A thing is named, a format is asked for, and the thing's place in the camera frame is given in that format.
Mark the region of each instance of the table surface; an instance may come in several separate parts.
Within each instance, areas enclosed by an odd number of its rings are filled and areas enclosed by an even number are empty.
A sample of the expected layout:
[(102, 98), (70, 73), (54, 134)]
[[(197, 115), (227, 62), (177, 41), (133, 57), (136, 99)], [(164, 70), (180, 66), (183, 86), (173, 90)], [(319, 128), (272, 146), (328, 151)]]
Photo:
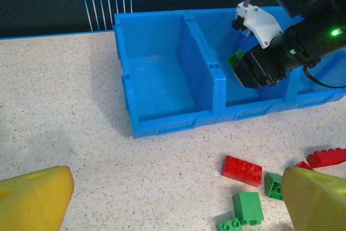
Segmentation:
[[(219, 176), (223, 158), (282, 174), (346, 147), (346, 99), (134, 140), (113, 32), (2, 40), (0, 62), (0, 180), (69, 166), (61, 230), (216, 230), (240, 191), (259, 192), (265, 217), (244, 230), (293, 230), (264, 185)], [(346, 163), (319, 171), (346, 177)]]

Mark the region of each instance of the green lego brick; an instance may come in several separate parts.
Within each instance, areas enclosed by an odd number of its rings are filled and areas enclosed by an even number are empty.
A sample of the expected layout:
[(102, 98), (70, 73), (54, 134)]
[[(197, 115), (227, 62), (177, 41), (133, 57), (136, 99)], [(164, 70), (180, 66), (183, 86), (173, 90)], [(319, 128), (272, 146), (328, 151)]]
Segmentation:
[(243, 231), (243, 227), (238, 218), (220, 223), (216, 226), (216, 229), (217, 231)]
[(274, 173), (267, 173), (264, 177), (264, 191), (268, 197), (283, 200), (281, 194), (282, 176)]
[(242, 226), (261, 224), (264, 216), (258, 192), (239, 192), (232, 199), (235, 215)]
[(227, 62), (233, 69), (235, 69), (238, 65), (238, 62), (244, 57), (244, 54), (245, 53), (243, 50), (236, 51), (235, 54), (227, 59)]

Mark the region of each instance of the robotic arm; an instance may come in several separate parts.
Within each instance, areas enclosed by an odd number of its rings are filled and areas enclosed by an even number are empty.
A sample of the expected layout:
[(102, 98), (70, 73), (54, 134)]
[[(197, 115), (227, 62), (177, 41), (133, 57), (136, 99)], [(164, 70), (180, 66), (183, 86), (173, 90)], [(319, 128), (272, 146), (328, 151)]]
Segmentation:
[(275, 18), (245, 0), (237, 7), (232, 27), (255, 35), (259, 45), (238, 58), (234, 72), (244, 87), (273, 86), (293, 69), (315, 67), (323, 56), (346, 47), (346, 0), (277, 0), (288, 15), (301, 22), (283, 31)]

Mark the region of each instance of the green led light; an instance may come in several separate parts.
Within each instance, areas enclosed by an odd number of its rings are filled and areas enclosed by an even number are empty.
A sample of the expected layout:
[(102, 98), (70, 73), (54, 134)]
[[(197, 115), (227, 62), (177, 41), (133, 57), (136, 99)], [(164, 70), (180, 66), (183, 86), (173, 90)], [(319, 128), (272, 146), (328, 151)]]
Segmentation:
[(337, 36), (337, 35), (340, 35), (340, 34), (342, 34), (342, 31), (341, 31), (340, 28), (335, 29), (335, 30), (333, 30), (333, 31), (331, 32), (331, 35), (332, 35), (332, 36)]

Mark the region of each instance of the yellow object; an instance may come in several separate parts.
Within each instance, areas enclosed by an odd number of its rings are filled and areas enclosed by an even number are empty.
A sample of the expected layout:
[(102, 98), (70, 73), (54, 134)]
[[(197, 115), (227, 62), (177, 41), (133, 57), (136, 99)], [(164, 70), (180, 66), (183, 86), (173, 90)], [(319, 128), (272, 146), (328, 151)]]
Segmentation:
[(296, 231), (346, 230), (346, 179), (289, 167), (281, 192)]
[(60, 230), (73, 191), (67, 166), (0, 181), (0, 231)]

